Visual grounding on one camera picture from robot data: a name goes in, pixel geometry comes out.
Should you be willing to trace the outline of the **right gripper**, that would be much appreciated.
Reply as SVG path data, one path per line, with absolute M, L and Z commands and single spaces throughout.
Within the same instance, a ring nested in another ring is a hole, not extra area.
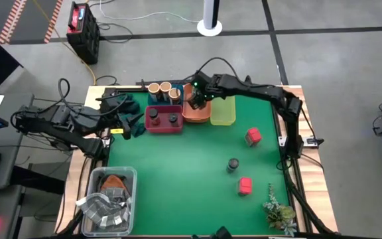
M 192 109 L 198 109 L 198 99 L 202 100 L 201 108 L 205 108 L 207 105 L 207 100 L 214 99 L 217 97 L 216 91 L 213 86 L 213 79 L 211 76 L 197 70 L 192 76 L 191 81 L 192 87 Z

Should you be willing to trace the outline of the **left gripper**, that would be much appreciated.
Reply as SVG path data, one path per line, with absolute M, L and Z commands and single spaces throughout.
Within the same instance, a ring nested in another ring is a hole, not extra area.
M 129 106 L 130 101 L 126 99 L 105 99 L 101 101 L 99 109 L 110 128 L 123 129 L 124 139 L 131 138 L 130 125 L 135 125 L 143 117 L 143 114 L 127 114 L 125 119 L 122 119 L 120 114 Z

